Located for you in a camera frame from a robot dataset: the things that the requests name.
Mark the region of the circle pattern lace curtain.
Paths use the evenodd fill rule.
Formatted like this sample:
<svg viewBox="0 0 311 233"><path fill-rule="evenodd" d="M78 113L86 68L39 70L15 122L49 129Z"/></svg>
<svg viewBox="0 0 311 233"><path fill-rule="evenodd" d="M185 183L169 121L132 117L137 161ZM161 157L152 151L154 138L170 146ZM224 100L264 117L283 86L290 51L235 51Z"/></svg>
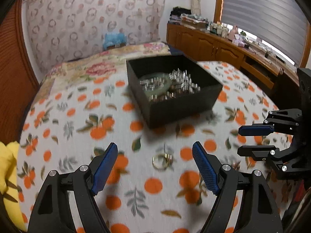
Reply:
<svg viewBox="0 0 311 233"><path fill-rule="evenodd" d="M128 45L157 41L165 0L25 0L26 26L39 71L99 53L109 35Z"/></svg>

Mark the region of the orange print tablecloth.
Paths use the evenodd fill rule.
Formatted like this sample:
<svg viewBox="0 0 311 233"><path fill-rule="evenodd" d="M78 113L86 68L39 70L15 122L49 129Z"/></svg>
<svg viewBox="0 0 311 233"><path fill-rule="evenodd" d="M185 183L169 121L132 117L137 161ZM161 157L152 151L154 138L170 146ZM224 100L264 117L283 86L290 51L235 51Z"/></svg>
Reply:
<svg viewBox="0 0 311 233"><path fill-rule="evenodd" d="M155 130L145 124L130 96L126 70L37 102L25 120L17 160L26 226L48 173L75 171L102 154L109 143L117 144L119 154L95 200L112 232L201 230L216 198L193 160L194 142L234 169L260 170L283 215L298 182L278 180L263 162L237 154L241 145L280 149L290 145L292 137L280 133L263 137L237 133L241 125L262 122L276 105L233 66L219 62L200 66L223 84L212 111Z"/></svg>

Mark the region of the yellow plush toy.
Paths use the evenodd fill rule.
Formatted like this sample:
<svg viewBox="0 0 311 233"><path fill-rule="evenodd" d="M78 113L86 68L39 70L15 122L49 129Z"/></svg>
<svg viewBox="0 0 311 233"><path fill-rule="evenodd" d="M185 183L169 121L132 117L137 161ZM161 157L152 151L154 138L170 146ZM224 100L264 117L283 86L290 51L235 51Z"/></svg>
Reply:
<svg viewBox="0 0 311 233"><path fill-rule="evenodd" d="M21 212L20 203L24 202L22 188L17 184L18 142L5 145L1 142L1 195L5 212L20 231L27 231L28 218Z"/></svg>

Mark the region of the black square jewelry box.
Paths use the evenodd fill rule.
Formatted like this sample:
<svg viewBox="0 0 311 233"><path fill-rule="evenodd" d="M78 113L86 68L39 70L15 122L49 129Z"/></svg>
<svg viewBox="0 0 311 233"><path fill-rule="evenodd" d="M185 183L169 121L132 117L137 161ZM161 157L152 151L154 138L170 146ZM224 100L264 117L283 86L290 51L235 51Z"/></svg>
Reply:
<svg viewBox="0 0 311 233"><path fill-rule="evenodd" d="M166 94L149 100L139 78L152 73L167 73L171 87ZM165 55L127 61L129 88L151 129L211 110L222 84L185 55Z"/></svg>

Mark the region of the stack of folded clothes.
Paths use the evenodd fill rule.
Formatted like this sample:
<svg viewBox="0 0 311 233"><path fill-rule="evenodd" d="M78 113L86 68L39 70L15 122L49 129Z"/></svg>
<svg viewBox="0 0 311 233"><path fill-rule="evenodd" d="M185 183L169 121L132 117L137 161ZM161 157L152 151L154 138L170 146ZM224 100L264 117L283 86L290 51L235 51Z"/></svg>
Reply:
<svg viewBox="0 0 311 233"><path fill-rule="evenodd" d="M168 23L183 25L197 30L206 30L209 25L207 18L191 14L191 10L178 6L174 7L170 12Z"/></svg>

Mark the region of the wooden sideboard cabinet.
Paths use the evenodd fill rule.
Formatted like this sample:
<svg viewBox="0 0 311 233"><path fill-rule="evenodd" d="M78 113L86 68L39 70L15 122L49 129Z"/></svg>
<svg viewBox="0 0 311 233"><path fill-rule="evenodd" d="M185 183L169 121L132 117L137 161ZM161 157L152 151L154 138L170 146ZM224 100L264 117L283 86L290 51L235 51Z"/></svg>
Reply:
<svg viewBox="0 0 311 233"><path fill-rule="evenodd" d="M166 41L195 61L227 62L269 94L299 92L297 80L284 68L217 35L168 23Z"/></svg>

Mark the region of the grey zebra window blind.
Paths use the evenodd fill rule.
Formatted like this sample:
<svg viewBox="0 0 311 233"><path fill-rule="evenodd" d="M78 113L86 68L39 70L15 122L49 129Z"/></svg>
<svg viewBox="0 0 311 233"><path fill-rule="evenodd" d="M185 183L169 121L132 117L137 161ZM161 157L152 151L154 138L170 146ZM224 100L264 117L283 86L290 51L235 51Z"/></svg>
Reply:
<svg viewBox="0 0 311 233"><path fill-rule="evenodd" d="M307 18L295 0L223 0L221 21L267 41L296 65L301 62Z"/></svg>

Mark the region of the bottles and clutter on sideboard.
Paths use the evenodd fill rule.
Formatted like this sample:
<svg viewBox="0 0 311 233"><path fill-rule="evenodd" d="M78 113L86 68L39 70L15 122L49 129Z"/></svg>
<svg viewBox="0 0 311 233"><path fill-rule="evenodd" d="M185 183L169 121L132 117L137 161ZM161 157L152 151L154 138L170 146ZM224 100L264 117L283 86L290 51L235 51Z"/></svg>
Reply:
<svg viewBox="0 0 311 233"><path fill-rule="evenodd" d="M260 55L270 62L279 64L288 62L284 55L279 50L275 50L272 45L250 32L239 29L237 26L210 22L207 29L210 33L226 38L234 45L248 49L251 53Z"/></svg>

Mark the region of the floral bed quilt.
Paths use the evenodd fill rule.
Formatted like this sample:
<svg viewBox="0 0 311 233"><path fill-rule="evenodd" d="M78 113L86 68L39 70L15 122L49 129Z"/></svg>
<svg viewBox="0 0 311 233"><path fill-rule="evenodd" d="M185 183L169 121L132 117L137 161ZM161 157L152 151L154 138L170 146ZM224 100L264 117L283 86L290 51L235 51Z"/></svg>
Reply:
<svg viewBox="0 0 311 233"><path fill-rule="evenodd" d="M71 62L53 66L44 76L33 103L85 82L120 73L126 69L128 59L171 55L170 47L163 42L118 47Z"/></svg>

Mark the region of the blue tissue gift box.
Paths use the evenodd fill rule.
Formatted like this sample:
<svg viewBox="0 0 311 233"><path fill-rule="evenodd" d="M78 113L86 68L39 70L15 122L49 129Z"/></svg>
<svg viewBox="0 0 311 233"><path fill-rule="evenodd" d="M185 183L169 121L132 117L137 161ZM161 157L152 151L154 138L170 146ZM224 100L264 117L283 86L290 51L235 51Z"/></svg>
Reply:
<svg viewBox="0 0 311 233"><path fill-rule="evenodd" d="M127 43L124 33L106 33L104 36L103 49L107 50L111 46L120 46Z"/></svg>

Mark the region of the wooden louvered wardrobe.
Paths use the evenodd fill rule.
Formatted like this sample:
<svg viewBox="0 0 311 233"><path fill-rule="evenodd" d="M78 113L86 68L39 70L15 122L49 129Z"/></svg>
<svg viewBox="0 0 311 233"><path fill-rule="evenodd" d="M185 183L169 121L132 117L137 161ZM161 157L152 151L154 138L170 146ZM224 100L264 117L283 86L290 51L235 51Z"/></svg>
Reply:
<svg viewBox="0 0 311 233"><path fill-rule="evenodd" d="M15 0L1 23L1 142L19 141L39 83L22 30L22 0Z"/></svg>

